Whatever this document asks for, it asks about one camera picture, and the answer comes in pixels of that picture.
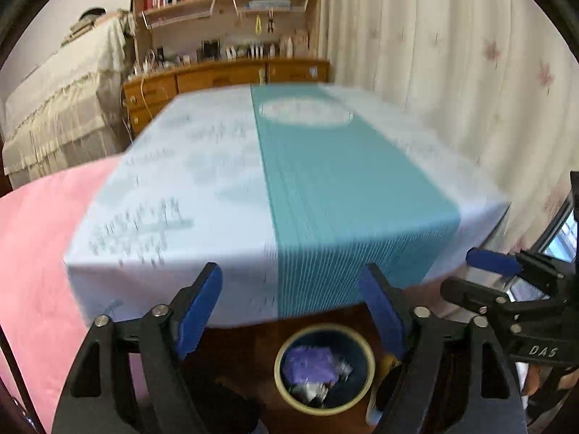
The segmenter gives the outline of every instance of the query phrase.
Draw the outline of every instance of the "crumpled trash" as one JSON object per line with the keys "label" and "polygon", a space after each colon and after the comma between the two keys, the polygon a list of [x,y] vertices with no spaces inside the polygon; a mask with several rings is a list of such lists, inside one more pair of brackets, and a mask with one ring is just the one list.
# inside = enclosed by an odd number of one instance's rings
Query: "crumpled trash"
{"label": "crumpled trash", "polygon": [[282,373],[294,398],[321,406],[328,391],[348,379],[352,367],[335,358],[330,348],[299,346],[288,351]]}

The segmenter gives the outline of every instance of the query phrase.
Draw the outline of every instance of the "drawer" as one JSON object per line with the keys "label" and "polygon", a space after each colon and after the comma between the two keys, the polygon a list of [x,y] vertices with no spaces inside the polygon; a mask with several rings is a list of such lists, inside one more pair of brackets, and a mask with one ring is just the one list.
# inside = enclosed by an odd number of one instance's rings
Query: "drawer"
{"label": "drawer", "polygon": [[328,81],[328,62],[270,62],[267,64],[267,80],[270,83],[326,82]]}
{"label": "drawer", "polygon": [[232,66],[177,75],[179,93],[260,82],[265,82],[265,64]]}
{"label": "drawer", "polygon": [[159,114],[165,106],[167,106],[167,103],[155,104],[153,106],[149,106],[149,109],[144,108],[129,111],[128,117],[131,121],[131,127],[133,131],[136,134],[142,132],[143,129],[151,123],[154,117]]}
{"label": "drawer", "polygon": [[141,82],[131,84],[124,88],[127,107],[130,110],[146,108],[148,106],[167,102],[177,96],[175,77],[162,77],[145,80],[143,82],[143,94],[141,94]]}

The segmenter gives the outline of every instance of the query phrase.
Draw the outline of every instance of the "white bottle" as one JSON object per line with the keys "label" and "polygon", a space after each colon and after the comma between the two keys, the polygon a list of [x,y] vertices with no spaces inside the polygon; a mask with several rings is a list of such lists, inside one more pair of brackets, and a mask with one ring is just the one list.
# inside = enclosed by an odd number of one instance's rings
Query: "white bottle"
{"label": "white bottle", "polygon": [[293,41],[291,40],[291,37],[288,37],[288,43],[286,47],[286,57],[288,59],[293,58]]}

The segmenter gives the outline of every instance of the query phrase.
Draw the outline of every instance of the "teal stripe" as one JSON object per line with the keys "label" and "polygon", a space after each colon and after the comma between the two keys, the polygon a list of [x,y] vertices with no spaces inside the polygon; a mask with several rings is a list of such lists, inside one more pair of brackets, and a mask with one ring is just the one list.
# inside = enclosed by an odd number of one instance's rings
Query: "teal stripe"
{"label": "teal stripe", "polygon": [[291,99],[330,106],[332,115],[348,110],[318,86],[254,86],[252,96],[278,247],[280,317],[359,302],[358,270],[372,261],[395,286],[419,283],[458,227],[456,206],[355,113],[331,127],[261,113]]}

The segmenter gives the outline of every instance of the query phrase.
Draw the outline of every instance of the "white curtain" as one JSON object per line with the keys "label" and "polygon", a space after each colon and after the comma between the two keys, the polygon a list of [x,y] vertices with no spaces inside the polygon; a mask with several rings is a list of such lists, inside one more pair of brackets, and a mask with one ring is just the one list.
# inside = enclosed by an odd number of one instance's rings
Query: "white curtain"
{"label": "white curtain", "polygon": [[475,161],[529,247],[579,169],[579,66],[533,0],[322,0],[319,56]]}

